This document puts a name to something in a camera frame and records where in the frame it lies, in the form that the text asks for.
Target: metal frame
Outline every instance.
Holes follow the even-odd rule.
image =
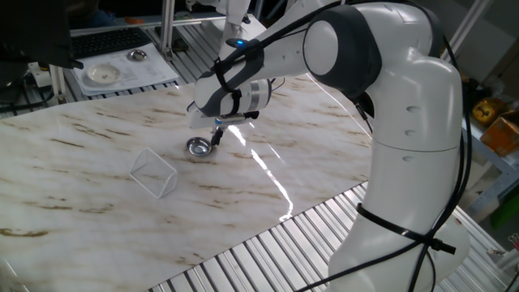
[[[493,2],[494,0],[475,0],[450,41],[455,56],[460,52],[466,37],[474,25],[483,17]],[[447,52],[443,53],[442,59],[450,61]],[[492,152],[479,140],[482,133],[479,133],[476,127],[471,127],[471,129],[473,131],[471,139],[474,149],[484,155],[487,160],[502,171],[502,174],[492,186],[485,190],[468,208],[468,213],[473,216],[476,221],[481,221],[484,219],[486,213],[491,212],[491,208],[495,210],[497,206],[499,206],[499,201],[519,184],[519,176],[517,176],[517,171],[519,170],[519,159],[517,158],[519,156],[514,155],[512,159],[509,157],[498,157],[497,154]],[[465,139],[468,139],[465,124],[463,134]]]
[[[66,84],[65,77],[63,76],[63,68],[56,67],[54,65],[49,66],[50,80],[52,82],[52,90],[54,98],[58,101],[58,104],[66,103]]]
[[[257,20],[261,20],[261,12],[263,11],[263,5],[265,4],[265,0],[257,0],[256,6],[254,7],[254,17],[256,17]]]
[[[168,60],[173,60],[171,37],[175,14],[175,0],[162,0],[161,52]]]
[[[285,4],[286,1],[287,0],[279,0],[277,4],[274,6],[274,8],[268,13],[266,19],[271,19],[276,14],[276,12],[281,9],[281,6],[283,6],[283,4]],[[286,4],[285,13],[289,10],[289,6],[291,6],[290,2],[294,4],[294,1],[289,0],[289,2]]]

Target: keyboard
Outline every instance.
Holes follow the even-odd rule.
[[[124,28],[72,37],[74,58],[93,57],[100,54],[133,49],[152,42],[140,28]]]

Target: metal grating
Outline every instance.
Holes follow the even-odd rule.
[[[367,182],[318,204],[149,292],[290,292],[321,280],[328,275],[332,253],[353,225],[355,206],[362,202],[366,187]],[[503,291],[511,277],[485,256],[489,248],[501,247],[462,210],[457,209],[454,215],[467,227],[471,249],[462,265],[436,285],[435,291]]]

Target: yellow object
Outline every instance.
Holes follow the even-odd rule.
[[[483,127],[490,126],[500,114],[507,111],[506,105],[497,98],[485,98],[472,109],[472,116]]]

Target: black strap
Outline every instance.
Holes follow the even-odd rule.
[[[408,230],[404,227],[400,227],[399,225],[395,225],[389,221],[386,221],[386,220],[376,216],[375,214],[373,214],[373,213],[367,211],[365,208],[363,208],[361,203],[358,203],[358,205],[357,205],[357,212],[359,214],[361,214],[363,217],[365,217],[367,220],[369,220],[377,225],[380,225],[387,230],[391,230],[392,232],[394,232],[396,234],[405,236],[407,238],[413,239],[416,242],[425,244],[425,245],[431,247],[435,251],[445,251],[451,255],[454,255],[454,253],[456,252],[455,247],[445,244],[443,241],[441,241],[437,238],[432,238],[432,236],[429,237],[426,235],[418,234],[414,231]]]
[[[232,89],[229,87],[229,85],[225,81],[224,72],[221,69],[220,62],[221,62],[221,60],[220,60],[220,58],[218,58],[214,62],[214,66],[212,67],[212,69],[214,70],[214,73],[218,78],[218,82],[220,83],[221,88],[223,90],[227,91],[228,93],[232,94],[233,109],[231,110],[231,112],[229,114],[231,114],[231,115],[236,114],[238,112],[238,108],[240,107],[240,98],[242,98],[242,92],[238,89]]]

